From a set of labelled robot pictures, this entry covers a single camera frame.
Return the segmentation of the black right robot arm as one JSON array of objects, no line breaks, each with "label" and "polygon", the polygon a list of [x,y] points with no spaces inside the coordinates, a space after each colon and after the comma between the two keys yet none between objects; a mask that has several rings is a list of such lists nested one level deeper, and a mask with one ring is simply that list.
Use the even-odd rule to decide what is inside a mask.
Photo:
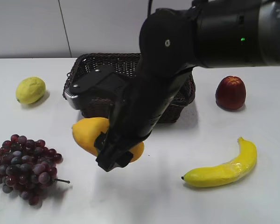
[{"label": "black right robot arm", "polygon": [[161,8],[143,23],[135,77],[115,90],[110,125],[97,156],[105,171],[125,167],[194,67],[280,66],[280,0],[195,0],[186,11]]}]

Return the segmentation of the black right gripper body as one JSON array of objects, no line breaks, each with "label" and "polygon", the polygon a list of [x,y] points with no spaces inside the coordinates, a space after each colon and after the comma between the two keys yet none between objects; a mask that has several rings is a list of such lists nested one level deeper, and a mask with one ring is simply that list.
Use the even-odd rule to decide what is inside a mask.
[{"label": "black right gripper body", "polygon": [[[193,68],[182,64],[171,77],[165,77],[160,69],[153,71],[144,59],[141,60],[136,70],[138,81],[114,103],[109,117],[111,125],[119,123],[128,128],[123,137],[123,141],[129,142],[128,149],[149,137],[167,106],[188,79],[189,73],[184,69],[192,71]],[[98,165],[106,172],[115,167],[127,166],[132,158],[130,153],[124,153],[118,159],[112,159],[104,155],[106,148],[96,158]]]}]

